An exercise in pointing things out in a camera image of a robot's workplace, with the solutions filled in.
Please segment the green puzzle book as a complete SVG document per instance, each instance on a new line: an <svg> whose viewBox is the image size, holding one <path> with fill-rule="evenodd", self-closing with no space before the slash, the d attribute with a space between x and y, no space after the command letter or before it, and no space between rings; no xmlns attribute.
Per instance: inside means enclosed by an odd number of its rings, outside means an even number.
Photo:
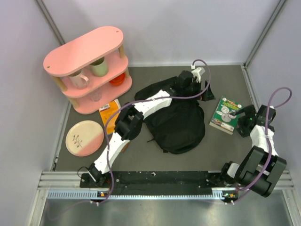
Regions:
<svg viewBox="0 0 301 226"><path fill-rule="evenodd" d="M238 116L230 113L242 109L242 105L222 96L209 125L232 135L238 124Z"/></svg>

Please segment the black student backpack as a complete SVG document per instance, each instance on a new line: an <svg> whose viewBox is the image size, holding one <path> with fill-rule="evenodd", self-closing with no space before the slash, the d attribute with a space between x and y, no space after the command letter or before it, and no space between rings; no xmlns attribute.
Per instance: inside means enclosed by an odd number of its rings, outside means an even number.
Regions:
<svg viewBox="0 0 301 226"><path fill-rule="evenodd" d="M135 100L144 100L176 77L153 83L135 94ZM146 127L163 152L182 154L195 148L205 136L205 113L197 99L172 100L144 120Z"/></svg>

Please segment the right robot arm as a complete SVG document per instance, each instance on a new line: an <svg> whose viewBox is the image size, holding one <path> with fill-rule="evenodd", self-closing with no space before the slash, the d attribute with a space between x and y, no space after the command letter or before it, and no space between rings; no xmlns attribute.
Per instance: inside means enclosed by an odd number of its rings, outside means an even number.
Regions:
<svg viewBox="0 0 301 226"><path fill-rule="evenodd" d="M241 137L251 138L252 148L241 164L230 161L224 164L219 175L224 186L240 184L246 187L252 184L249 189L263 197L272 193L287 164L274 148L275 129L271 122L276 116L276 110L271 106L269 114L266 111L265 105L258 111L254 105L248 105L230 114L245 114L239 117L237 130Z"/></svg>

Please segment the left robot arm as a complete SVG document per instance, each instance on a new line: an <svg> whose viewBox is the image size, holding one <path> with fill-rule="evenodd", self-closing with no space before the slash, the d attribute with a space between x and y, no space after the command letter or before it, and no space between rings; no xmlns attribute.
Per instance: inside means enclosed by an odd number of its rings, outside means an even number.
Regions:
<svg viewBox="0 0 301 226"><path fill-rule="evenodd" d="M163 86L145 100L136 100L121 107L117 111L119 115L111 138L105 135L107 146L87 170L90 181L98 187L106 183L106 173L112 173L111 166L119 153L140 134L143 120L158 110L170 106L172 99L194 99L208 91L210 80L207 80L203 90L200 88L201 76L204 73L204 67L182 71L174 82Z"/></svg>

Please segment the orange bowl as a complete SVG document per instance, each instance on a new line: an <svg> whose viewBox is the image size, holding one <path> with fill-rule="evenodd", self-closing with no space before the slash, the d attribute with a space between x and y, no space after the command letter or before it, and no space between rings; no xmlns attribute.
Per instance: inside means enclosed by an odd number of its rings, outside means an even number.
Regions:
<svg viewBox="0 0 301 226"><path fill-rule="evenodd" d="M112 86L120 86L125 81L126 75L122 73L121 75L117 76L116 78L109 81Z"/></svg>

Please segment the brown leather wallet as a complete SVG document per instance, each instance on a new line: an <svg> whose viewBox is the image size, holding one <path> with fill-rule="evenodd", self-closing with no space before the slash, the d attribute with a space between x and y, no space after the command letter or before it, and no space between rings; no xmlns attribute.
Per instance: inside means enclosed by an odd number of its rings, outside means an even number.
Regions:
<svg viewBox="0 0 301 226"><path fill-rule="evenodd" d="M130 142L128 142L128 143L123 147L123 149L121 150L122 153L127 149L127 147L129 146L129 144L130 144Z"/></svg>

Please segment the orange paperback book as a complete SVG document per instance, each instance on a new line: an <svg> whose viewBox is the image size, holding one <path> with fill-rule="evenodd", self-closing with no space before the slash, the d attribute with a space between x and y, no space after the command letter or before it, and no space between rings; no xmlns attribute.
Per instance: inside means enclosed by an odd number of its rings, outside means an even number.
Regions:
<svg viewBox="0 0 301 226"><path fill-rule="evenodd" d="M104 105L99 109L99 114L101 116L102 122L104 125L108 122L109 118L118 110L121 108L120 102L118 99L115 99L108 104ZM112 134L114 132L115 128L115 121L117 119L119 114L116 114L108 123L106 132L108 135Z"/></svg>

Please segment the green mug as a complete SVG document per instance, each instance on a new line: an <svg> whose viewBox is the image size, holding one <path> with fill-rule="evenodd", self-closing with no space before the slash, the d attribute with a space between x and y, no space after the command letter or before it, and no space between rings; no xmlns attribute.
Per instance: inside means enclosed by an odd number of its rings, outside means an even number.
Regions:
<svg viewBox="0 0 301 226"><path fill-rule="evenodd" d="M91 63L90 70L93 72L93 74L95 76L98 76L98 77L105 76L109 71L105 57L102 57L102 58L94 61L93 63Z"/></svg>

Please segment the clear glass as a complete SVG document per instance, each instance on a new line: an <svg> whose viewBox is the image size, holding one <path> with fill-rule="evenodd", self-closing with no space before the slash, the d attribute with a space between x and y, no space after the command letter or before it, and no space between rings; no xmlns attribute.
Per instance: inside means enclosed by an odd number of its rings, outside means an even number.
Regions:
<svg viewBox="0 0 301 226"><path fill-rule="evenodd" d="M102 94L100 91L95 90L95 91L89 93L89 98L94 102L98 102L101 100Z"/></svg>

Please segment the pink three-tier shelf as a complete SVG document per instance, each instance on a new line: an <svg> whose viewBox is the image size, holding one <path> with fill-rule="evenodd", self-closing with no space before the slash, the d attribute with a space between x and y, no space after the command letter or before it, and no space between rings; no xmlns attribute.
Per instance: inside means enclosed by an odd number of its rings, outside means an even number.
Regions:
<svg viewBox="0 0 301 226"><path fill-rule="evenodd" d="M44 69L78 113L92 114L130 90L132 78L123 40L124 34L119 28L103 26L57 47L44 58ZM109 71L98 77L90 70L90 64L102 57L105 57ZM69 79L69 75L79 70L89 78L85 89L77 89ZM112 86L109 81L122 73L126 75L125 81L120 86ZM98 102L89 98L89 93L95 90L102 94Z"/></svg>

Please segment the pink mug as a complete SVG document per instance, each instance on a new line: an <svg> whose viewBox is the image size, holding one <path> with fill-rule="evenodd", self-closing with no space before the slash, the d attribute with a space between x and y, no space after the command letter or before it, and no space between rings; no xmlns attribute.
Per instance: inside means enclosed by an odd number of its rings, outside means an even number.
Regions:
<svg viewBox="0 0 301 226"><path fill-rule="evenodd" d="M77 89L85 89L89 85L89 78L84 74L83 70L79 70L69 75L69 79Z"/></svg>

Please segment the pink cream plate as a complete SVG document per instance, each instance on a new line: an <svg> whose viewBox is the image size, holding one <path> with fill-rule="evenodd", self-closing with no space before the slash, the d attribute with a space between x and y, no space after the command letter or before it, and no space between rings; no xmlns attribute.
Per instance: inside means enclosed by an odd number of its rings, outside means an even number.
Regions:
<svg viewBox="0 0 301 226"><path fill-rule="evenodd" d="M78 157L84 157L96 152L104 140L102 126L95 121L81 121L75 124L67 133L65 144L67 150Z"/></svg>

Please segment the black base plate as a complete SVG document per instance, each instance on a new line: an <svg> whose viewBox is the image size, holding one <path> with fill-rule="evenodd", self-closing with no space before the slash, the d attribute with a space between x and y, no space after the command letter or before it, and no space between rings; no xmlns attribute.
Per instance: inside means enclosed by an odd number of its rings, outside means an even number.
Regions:
<svg viewBox="0 0 301 226"><path fill-rule="evenodd" d="M112 186L117 193L122 190L172 190L176 187L190 187L191 190L216 187L236 189L237 183L219 171L114 171L112 175L101 175L97 182L88 173L80 176L80 188L110 189Z"/></svg>

